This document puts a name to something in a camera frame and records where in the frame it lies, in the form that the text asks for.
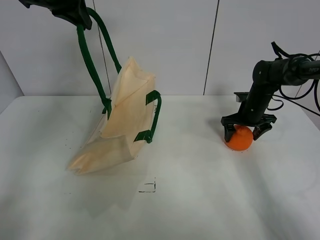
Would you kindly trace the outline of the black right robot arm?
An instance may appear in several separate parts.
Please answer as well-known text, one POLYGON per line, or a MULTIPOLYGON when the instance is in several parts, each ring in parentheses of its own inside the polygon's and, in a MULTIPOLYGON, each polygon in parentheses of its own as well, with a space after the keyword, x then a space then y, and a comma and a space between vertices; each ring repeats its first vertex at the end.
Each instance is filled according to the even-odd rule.
POLYGON ((308 80, 320 78, 320 61, 310 57, 295 56, 274 61, 259 61, 252 73, 253 83, 249 92, 235 92, 240 103, 237 113, 223 116, 224 140, 228 143, 236 132, 235 125, 253 127, 253 139, 270 131, 277 120, 265 111, 275 92, 281 86, 301 86, 308 80))

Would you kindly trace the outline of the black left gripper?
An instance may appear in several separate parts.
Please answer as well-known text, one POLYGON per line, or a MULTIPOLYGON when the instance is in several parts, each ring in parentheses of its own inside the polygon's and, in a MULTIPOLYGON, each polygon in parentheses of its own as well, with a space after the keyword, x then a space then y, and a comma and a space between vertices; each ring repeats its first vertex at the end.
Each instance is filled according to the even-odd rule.
POLYGON ((75 26, 91 30, 92 20, 84 0, 19 0, 26 8, 32 5, 47 8, 52 15, 75 26))

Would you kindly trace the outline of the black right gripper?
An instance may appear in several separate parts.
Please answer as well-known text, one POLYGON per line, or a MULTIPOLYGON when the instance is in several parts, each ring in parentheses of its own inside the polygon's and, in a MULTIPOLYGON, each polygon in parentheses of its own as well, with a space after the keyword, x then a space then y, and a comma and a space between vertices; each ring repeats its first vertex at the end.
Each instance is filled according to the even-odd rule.
POLYGON ((273 114, 265 114, 265 111, 277 91, 276 86, 252 85, 247 99, 240 102, 238 112, 223 116, 221 124, 224 127, 224 140, 229 143, 236 132, 235 124, 242 126, 256 126, 252 132, 253 140, 258 140, 263 134, 272 129, 270 123, 275 123, 277 118, 273 114))

